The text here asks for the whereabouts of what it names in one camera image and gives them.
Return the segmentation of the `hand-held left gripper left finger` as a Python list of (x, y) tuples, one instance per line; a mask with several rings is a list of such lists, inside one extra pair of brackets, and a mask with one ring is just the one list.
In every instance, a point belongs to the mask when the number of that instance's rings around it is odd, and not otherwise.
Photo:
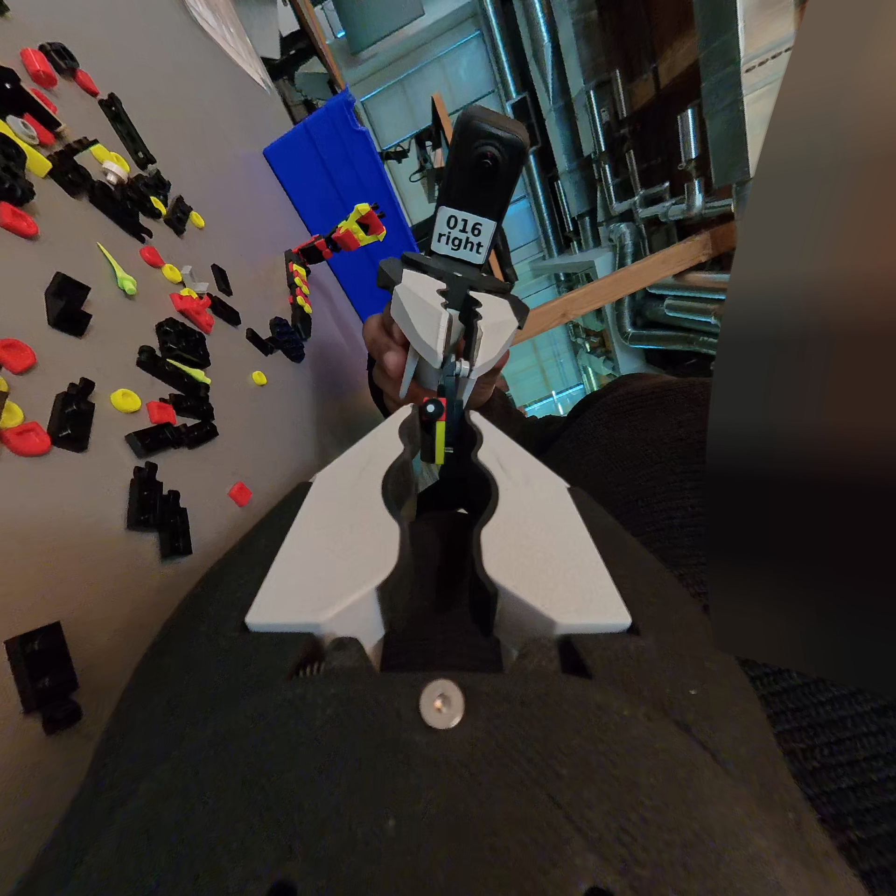
[(406, 406), (316, 474), (247, 611), (249, 631), (353, 637), (380, 666), (380, 590), (399, 562), (419, 449), (418, 413)]

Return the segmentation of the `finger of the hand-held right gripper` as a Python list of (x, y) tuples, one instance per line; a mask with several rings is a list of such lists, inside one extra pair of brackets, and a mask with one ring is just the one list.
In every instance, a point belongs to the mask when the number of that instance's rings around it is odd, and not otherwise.
[(516, 313), (507, 297), (469, 293), (461, 310), (462, 357), (470, 373), (486, 373), (507, 351), (516, 331)]
[(452, 315), (443, 278), (402, 270), (392, 290), (391, 316), (418, 357), (429, 365), (443, 365)]

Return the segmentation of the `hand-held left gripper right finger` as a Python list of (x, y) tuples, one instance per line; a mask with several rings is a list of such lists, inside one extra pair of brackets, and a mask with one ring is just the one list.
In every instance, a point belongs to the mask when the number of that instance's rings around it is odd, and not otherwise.
[(507, 669), (532, 641), (628, 632), (633, 618), (572, 487), (477, 411), (463, 421), (476, 625)]

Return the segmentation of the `small black red lego assembly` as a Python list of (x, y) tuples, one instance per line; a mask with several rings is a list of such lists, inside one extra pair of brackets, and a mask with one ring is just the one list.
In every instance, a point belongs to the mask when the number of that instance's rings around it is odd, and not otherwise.
[(419, 408), (420, 461), (431, 466), (442, 466), (454, 452), (462, 426), (462, 386), (449, 376), (452, 360), (446, 361), (433, 387), (434, 396)]

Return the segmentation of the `person's right forearm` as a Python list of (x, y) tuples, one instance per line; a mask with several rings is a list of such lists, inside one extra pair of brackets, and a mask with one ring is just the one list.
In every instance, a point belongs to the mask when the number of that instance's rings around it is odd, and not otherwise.
[(711, 380), (633, 374), (564, 417), (532, 418), (496, 391), (482, 415), (603, 506), (681, 578), (706, 575)]

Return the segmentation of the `long red yellow lego assembly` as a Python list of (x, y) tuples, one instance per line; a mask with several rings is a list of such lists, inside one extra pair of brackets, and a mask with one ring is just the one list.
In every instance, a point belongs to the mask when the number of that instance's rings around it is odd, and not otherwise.
[(312, 330), (309, 278), (313, 266), (329, 263), (340, 253), (353, 252), (385, 239), (385, 213), (377, 203), (359, 203), (326, 234), (317, 234), (284, 254), (290, 319), (298, 337), (307, 341)]

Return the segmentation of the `black round lego plate assembly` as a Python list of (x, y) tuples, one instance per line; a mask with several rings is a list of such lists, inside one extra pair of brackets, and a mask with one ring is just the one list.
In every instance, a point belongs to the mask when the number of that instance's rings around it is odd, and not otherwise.
[(275, 316), (269, 320), (270, 335), (263, 337), (252, 328), (245, 329), (246, 340), (264, 356), (269, 357), (277, 352), (294, 364), (301, 364), (306, 357), (306, 341), (291, 323), (282, 317)]

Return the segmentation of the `pile of loose lego pieces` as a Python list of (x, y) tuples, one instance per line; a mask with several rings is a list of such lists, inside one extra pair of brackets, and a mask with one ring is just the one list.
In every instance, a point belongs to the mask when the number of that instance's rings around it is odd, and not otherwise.
[[(120, 230), (140, 243), (140, 257), (152, 268), (164, 271), (163, 262), (149, 244), (152, 232), (142, 218), (163, 222), (182, 236), (189, 223), (200, 226), (201, 216), (182, 196), (170, 197), (170, 182), (151, 167), (148, 151), (133, 122), (114, 93), (99, 95), (95, 82), (78, 64), (68, 47), (59, 42), (25, 48), (21, 62), (28, 77), (45, 89), (53, 89), (62, 75), (98, 100), (108, 122), (125, 145), (137, 167), (108, 151), (95, 139), (83, 137), (60, 144), (62, 122), (57, 108), (44, 94), (22, 84), (20, 76), (2, 67), (2, 230), (18, 238), (39, 237), (39, 225), (28, 212), (35, 187), (28, 173), (48, 177), (69, 196), (86, 197)], [(155, 327), (159, 346), (137, 351), (137, 367), (175, 390), (174, 400), (150, 403), (159, 416), (153, 425), (129, 433), (127, 445), (143, 464), (134, 469), (129, 484), (127, 527), (131, 531), (160, 535), (163, 558), (192, 553), (187, 510), (176, 490), (167, 490), (159, 480), (158, 466), (149, 458), (167, 449), (195, 449), (218, 435), (208, 395), (210, 365), (206, 336), (216, 320), (239, 325), (239, 313), (220, 295), (232, 297), (224, 269), (211, 265), (219, 294), (209, 292), (186, 268), (166, 279), (176, 287), (172, 293), (180, 319), (166, 318)], [(95, 382), (82, 377), (68, 384), (54, 398), (45, 427), (28, 420), (9, 400), (9, 387), (2, 380), (2, 445), (13, 454), (30, 458), (46, 455), (53, 447), (82, 454), (91, 442)], [(50, 623), (6, 641), (6, 652), (27, 715), (38, 715), (46, 735), (55, 735), (83, 717), (73, 700), (78, 689), (71, 653), (61, 623)]]

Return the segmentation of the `person's right hand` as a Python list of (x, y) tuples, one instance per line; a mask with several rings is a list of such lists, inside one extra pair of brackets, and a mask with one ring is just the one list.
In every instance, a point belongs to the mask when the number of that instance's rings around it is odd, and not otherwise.
[(434, 392), (414, 382), (409, 384), (406, 393), (400, 391), (409, 341), (392, 319), (391, 304), (364, 322), (363, 339), (367, 349), (369, 391), (384, 418), (407, 404), (420, 405), (434, 396)]

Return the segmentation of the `wooden edged desk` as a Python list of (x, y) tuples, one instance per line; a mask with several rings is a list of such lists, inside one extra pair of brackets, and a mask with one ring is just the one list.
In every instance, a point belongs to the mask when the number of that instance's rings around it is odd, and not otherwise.
[(449, 147), (454, 135), (454, 125), (446, 102), (439, 91), (431, 96), (431, 113), (430, 158), (434, 169), (438, 171), (444, 168), (447, 162)]

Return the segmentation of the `wooden beam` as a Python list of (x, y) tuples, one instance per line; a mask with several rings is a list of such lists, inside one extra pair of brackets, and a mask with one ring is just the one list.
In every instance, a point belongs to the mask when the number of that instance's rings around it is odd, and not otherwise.
[(513, 344), (526, 342), (660, 280), (734, 251), (736, 241), (737, 225), (732, 220), (651, 253), (643, 260), (531, 309)]

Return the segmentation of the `blue plastic bin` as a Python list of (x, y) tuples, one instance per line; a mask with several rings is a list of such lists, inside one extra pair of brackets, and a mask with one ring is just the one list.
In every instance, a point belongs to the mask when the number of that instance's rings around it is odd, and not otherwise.
[(385, 236), (329, 261), (358, 317), (380, 313), (389, 292), (376, 286), (379, 263), (418, 249), (371, 133), (344, 89), (277, 138), (263, 156), (312, 236), (325, 236), (359, 203), (377, 204)]

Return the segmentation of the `metal pipes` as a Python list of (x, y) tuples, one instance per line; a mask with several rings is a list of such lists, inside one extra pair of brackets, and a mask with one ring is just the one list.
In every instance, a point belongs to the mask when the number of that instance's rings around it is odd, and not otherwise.
[[(574, 289), (735, 221), (710, 136), (709, 2), (477, 2), (503, 110), (532, 137), (524, 184), (546, 258)], [(725, 252), (554, 329), (619, 365), (714, 357)]]

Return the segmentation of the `printed paper sheet in plastic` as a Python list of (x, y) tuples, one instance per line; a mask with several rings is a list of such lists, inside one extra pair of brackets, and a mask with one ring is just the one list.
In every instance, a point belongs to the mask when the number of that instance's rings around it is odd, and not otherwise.
[(263, 58), (278, 58), (275, 2), (185, 1), (190, 15), (206, 34), (253, 81), (272, 93), (273, 81)]

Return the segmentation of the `person's dark sweater torso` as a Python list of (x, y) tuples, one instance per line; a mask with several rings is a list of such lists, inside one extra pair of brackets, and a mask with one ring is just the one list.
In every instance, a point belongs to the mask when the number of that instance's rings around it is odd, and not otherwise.
[[(613, 515), (708, 616), (701, 503), (687, 491)], [(793, 778), (841, 856), (872, 894), (895, 893), (895, 702), (752, 659), (737, 660)]]

